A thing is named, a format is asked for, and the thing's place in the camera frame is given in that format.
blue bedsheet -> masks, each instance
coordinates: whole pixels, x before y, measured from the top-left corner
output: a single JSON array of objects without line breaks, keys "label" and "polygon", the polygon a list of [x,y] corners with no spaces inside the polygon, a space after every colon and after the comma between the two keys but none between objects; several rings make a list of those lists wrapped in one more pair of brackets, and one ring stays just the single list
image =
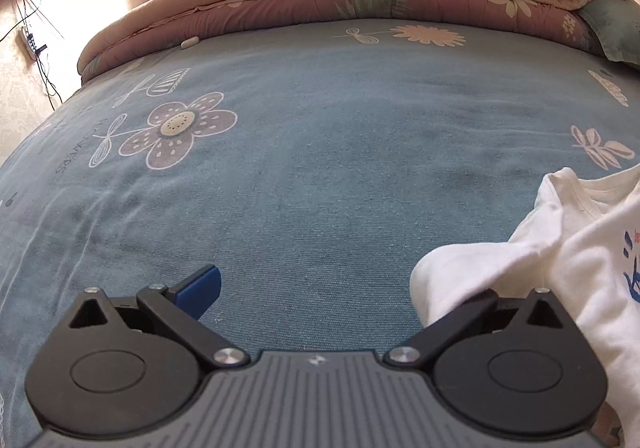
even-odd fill
[{"label": "blue bedsheet", "polygon": [[0,169],[0,437],[37,434],[25,371],[87,286],[132,295],[213,262],[202,321],[251,352],[398,344],[425,253],[506,240],[547,172],[635,165],[638,93],[636,71],[559,44],[391,20],[225,35],[96,78]]}]

bed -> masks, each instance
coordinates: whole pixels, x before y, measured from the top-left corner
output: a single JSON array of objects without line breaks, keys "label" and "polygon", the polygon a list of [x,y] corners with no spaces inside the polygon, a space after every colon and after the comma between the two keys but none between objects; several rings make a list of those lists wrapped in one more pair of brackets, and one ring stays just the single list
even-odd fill
[{"label": "bed", "polygon": [[85,287],[215,263],[202,322],[252,354],[415,333],[425,253],[506,240],[550,171],[635,164],[640,76],[590,1],[153,0],[98,34],[0,168],[0,444],[38,433],[24,374]]}]

black circular hub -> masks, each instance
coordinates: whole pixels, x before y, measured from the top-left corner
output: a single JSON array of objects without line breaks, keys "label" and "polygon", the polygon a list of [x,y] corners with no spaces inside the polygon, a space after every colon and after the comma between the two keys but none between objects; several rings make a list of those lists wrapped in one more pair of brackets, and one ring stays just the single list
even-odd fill
[{"label": "black circular hub", "polygon": [[169,418],[193,396],[198,363],[187,349],[104,327],[73,330],[34,360],[26,392],[44,424],[90,438],[126,436]]},{"label": "black circular hub", "polygon": [[127,351],[93,352],[80,358],[71,368],[71,378],[87,392],[121,392],[145,376],[145,362]]},{"label": "black circular hub", "polygon": [[562,378],[562,367],[553,358],[533,351],[508,351],[489,362],[489,375],[514,392],[543,392]]},{"label": "black circular hub", "polygon": [[443,352],[433,380],[461,418],[498,436],[566,432],[594,417],[607,390],[588,344],[568,338],[531,326],[473,336]]}]

power strip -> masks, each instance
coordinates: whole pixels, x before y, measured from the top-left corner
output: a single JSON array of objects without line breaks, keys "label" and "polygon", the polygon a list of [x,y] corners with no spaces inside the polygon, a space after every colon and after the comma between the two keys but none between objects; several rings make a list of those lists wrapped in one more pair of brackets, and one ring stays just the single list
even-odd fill
[{"label": "power strip", "polygon": [[33,40],[33,34],[27,32],[27,28],[20,27],[20,40],[27,48],[29,56],[35,62],[36,61],[36,43]]},{"label": "power strip", "polygon": [[40,53],[42,53],[42,51],[47,49],[46,44],[38,48],[36,46],[36,41],[33,38],[33,34],[29,33],[27,28],[24,26],[20,27],[20,40],[22,40],[22,43],[27,48],[29,56],[34,62],[36,61],[37,57],[40,56]]}]

gray grooved plate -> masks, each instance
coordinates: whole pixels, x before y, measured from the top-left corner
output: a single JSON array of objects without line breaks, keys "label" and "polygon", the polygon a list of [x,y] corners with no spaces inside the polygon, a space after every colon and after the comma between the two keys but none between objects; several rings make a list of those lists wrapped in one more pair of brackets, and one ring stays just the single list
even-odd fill
[{"label": "gray grooved plate", "polygon": [[[532,448],[452,417],[415,372],[373,352],[265,352],[218,372],[195,404],[151,433],[85,441],[47,431],[31,448]],[[537,444],[597,448],[589,434]]]}]

